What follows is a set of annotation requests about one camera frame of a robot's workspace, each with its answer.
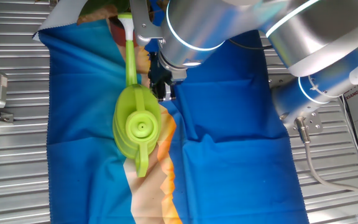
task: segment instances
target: white cable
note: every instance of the white cable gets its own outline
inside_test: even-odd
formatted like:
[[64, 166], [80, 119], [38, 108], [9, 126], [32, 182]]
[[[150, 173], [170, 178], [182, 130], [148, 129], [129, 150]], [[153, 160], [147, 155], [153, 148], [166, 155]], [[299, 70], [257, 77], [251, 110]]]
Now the white cable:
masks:
[[311, 153], [310, 153], [310, 144], [309, 143], [305, 143], [305, 149], [306, 149], [306, 158], [308, 160], [308, 165], [309, 165], [309, 168], [310, 168], [310, 172], [311, 172], [311, 175], [313, 175], [313, 177], [315, 177], [315, 179], [328, 186], [328, 187], [336, 187], [336, 188], [339, 188], [339, 189], [343, 189], [343, 190], [351, 190], [351, 191], [354, 191], [354, 192], [358, 192], [358, 187], [353, 187], [353, 186], [349, 186], [349, 185], [344, 185], [344, 184], [334, 184], [334, 183], [330, 183], [324, 179], [322, 179], [316, 172], [316, 170], [314, 169], [313, 167], [313, 164], [311, 162]]

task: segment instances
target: blue cloth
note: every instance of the blue cloth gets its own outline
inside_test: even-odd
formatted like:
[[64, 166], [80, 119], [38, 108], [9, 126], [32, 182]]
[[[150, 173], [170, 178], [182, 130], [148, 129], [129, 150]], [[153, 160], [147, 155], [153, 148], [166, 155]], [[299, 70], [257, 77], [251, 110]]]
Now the blue cloth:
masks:
[[[106, 21], [40, 31], [50, 49], [47, 156], [53, 224], [135, 223], [112, 117], [124, 61]], [[257, 32], [235, 38], [259, 46]], [[270, 99], [262, 51], [229, 42], [189, 69], [170, 157], [183, 223], [308, 223], [288, 134]]]

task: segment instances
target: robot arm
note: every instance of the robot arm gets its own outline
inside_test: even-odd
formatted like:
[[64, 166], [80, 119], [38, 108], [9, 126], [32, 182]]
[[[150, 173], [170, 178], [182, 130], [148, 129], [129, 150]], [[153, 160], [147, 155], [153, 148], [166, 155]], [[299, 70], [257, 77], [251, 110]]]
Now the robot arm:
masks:
[[187, 68], [254, 29], [299, 77], [272, 91], [286, 126], [358, 84], [358, 0], [171, 0], [161, 27], [149, 21], [146, 0], [131, 0], [131, 9], [138, 42], [159, 39], [149, 77], [160, 100], [174, 98]]

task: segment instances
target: white fabric edge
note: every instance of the white fabric edge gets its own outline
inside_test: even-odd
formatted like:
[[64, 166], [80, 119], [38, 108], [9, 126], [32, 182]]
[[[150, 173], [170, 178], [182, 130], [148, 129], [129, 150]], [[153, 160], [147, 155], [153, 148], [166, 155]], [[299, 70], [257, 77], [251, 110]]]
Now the white fabric edge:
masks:
[[[77, 23], [78, 16], [87, 0], [61, 0], [38, 28], [38, 31], [54, 27], [68, 26]], [[38, 31], [33, 36], [40, 41]]]

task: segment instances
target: green watering can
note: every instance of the green watering can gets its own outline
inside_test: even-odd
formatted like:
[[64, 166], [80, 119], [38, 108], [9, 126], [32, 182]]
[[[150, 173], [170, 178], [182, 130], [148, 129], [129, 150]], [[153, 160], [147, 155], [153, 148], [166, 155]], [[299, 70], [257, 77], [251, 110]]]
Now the green watering can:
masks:
[[112, 131], [118, 149], [134, 159], [138, 177], [144, 177], [149, 167], [149, 155], [161, 132], [161, 111], [150, 90], [137, 84], [134, 24], [131, 13], [118, 15], [126, 32], [126, 88], [119, 95], [112, 121]]

